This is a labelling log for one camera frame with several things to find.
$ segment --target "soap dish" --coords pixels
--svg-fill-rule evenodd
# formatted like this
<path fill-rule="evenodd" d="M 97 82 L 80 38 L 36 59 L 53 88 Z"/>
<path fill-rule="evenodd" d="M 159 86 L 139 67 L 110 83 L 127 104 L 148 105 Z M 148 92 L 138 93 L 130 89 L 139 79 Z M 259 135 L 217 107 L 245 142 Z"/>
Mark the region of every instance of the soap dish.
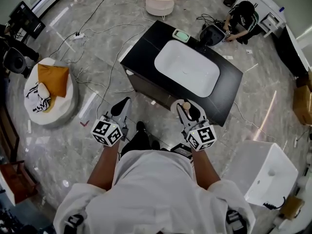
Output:
<path fill-rule="evenodd" d="M 187 43 L 191 36 L 180 29 L 175 29 L 175 31 L 172 34 L 172 37 L 178 39 L 183 43 Z"/>

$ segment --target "gray marble floor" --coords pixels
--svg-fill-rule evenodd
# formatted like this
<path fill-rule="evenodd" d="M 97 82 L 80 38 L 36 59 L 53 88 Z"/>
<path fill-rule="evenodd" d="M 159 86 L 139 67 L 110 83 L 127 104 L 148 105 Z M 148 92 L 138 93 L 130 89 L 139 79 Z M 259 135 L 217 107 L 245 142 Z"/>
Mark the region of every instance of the gray marble floor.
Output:
<path fill-rule="evenodd" d="M 79 30 L 100 1 L 60 0 L 42 19 L 46 28 L 36 40 L 29 39 L 28 46 L 41 53 L 43 57 L 50 56 L 63 39 Z M 210 14 L 219 20 L 225 18 L 229 9 L 222 2 L 223 0 L 178 0 L 173 13 L 166 17 L 165 22 L 196 37 L 203 24 L 202 21 L 197 21 L 196 17 L 202 13 Z M 153 22 L 143 18 L 142 9 L 146 18 L 150 20 L 159 18 L 148 15 L 144 6 L 144 0 L 105 0 L 84 29 L 103 31 L 121 23 L 143 24 L 148 28 Z M 63 16 L 56 21 L 55 18 L 62 12 Z M 77 75 L 79 69 L 83 68 L 84 72 L 79 80 L 107 85 L 118 51 L 130 36 L 140 32 L 142 28 L 124 25 L 100 34 L 88 30 L 85 31 L 88 39 L 69 40 L 68 45 L 63 44 L 51 57 L 77 61 L 84 51 L 76 64 L 70 64 L 73 72 Z M 121 54 L 130 45 L 134 45 L 141 36 L 142 34 L 127 42 Z M 253 54 L 247 54 L 246 49 L 251 49 Z M 221 55 L 233 56 L 230 62 L 244 72 L 235 101 L 245 119 L 260 127 L 272 104 L 272 109 L 263 124 L 266 135 L 262 132 L 257 134 L 258 129 L 242 118 L 235 104 L 224 127 L 215 127 L 218 141 L 207 150 L 207 153 L 217 172 L 220 175 L 224 173 L 239 143 L 245 139 L 257 139 L 276 142 L 281 148 L 285 148 L 285 153 L 299 173 L 302 173 L 305 154 L 308 151 L 308 133 L 303 135 L 296 148 L 293 144 L 295 138 L 308 128 L 299 123 L 292 111 L 295 83 L 289 70 L 279 59 L 271 37 L 255 36 L 247 46 L 236 41 L 222 43 L 215 46 L 214 50 Z M 29 117 L 23 105 L 25 79 L 15 74 L 11 74 L 10 79 L 7 103 L 20 136 L 18 158 L 25 160 L 30 172 L 40 182 L 40 193 L 46 196 L 47 202 L 57 208 L 74 183 L 86 182 L 102 151 L 102 146 L 90 135 L 90 129 L 96 119 L 96 108 L 102 101 L 105 89 L 90 83 L 79 84 L 80 102 L 71 120 L 63 127 L 53 130 L 32 124 L 32 132 L 29 134 L 27 133 Z M 112 70 L 110 90 L 120 92 L 131 89 L 117 61 Z M 93 93 L 97 95 L 83 117 L 79 118 L 81 109 Z M 160 105 L 152 105 L 149 98 L 134 91 L 107 92 L 99 108 L 99 114 L 104 112 L 109 104 L 125 96 L 133 99 L 132 114 L 127 119 L 130 128 L 128 138 L 134 136 L 136 122 L 143 120 L 151 137 L 158 139 L 162 147 L 169 148 L 183 142 L 180 133 L 182 125 L 176 116 Z M 87 121 L 89 123 L 85 127 L 80 123 Z M 69 187 L 64 186 L 64 180 L 68 181 Z M 253 233 L 263 234 L 269 229 L 278 212 L 257 206 L 253 206 L 253 210 L 257 217 Z"/>

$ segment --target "white ottoman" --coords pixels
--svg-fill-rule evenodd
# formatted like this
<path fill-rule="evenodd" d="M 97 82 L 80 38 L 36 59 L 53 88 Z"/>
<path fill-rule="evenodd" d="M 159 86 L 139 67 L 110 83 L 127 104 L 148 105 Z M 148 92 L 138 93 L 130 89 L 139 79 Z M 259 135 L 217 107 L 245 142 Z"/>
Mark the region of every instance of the white ottoman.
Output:
<path fill-rule="evenodd" d="M 67 64 L 61 61 L 53 60 L 51 58 L 45 58 L 39 62 L 48 66 L 66 67 Z M 30 73 L 28 80 L 26 81 L 24 94 L 27 93 L 38 82 L 38 65 L 36 64 Z M 27 103 L 28 98 L 24 98 L 24 105 L 26 111 L 32 122 L 41 125 L 45 128 L 54 128 L 63 125 L 73 114 L 78 105 L 78 86 L 75 77 L 72 75 L 69 69 L 69 75 L 67 79 L 66 97 L 57 97 L 54 107 L 50 112 L 33 112 L 33 108 Z"/>

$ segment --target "white sink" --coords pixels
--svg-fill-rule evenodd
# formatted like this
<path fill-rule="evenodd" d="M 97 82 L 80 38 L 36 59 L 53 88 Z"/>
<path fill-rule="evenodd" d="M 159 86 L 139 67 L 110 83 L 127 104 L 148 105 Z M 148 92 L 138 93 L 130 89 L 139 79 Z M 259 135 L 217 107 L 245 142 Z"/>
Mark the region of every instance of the white sink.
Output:
<path fill-rule="evenodd" d="M 298 176 L 283 150 L 276 143 L 246 140 L 235 152 L 223 178 L 234 181 L 251 204 L 282 205 Z"/>
<path fill-rule="evenodd" d="M 162 74 L 199 97 L 212 93 L 220 75 L 215 63 L 177 40 L 167 42 L 154 64 Z"/>

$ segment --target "black backpack strap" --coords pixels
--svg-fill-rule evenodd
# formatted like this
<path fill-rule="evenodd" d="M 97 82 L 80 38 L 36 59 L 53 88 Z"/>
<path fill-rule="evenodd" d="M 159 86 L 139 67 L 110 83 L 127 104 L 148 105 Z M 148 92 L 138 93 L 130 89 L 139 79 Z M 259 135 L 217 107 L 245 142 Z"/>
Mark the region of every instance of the black backpack strap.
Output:
<path fill-rule="evenodd" d="M 82 224 L 84 218 L 80 214 L 72 215 L 65 221 L 64 234 L 77 234 L 77 227 Z"/>
<path fill-rule="evenodd" d="M 226 221 L 232 228 L 233 234 L 247 234 L 247 223 L 241 214 L 234 210 L 226 212 Z"/>

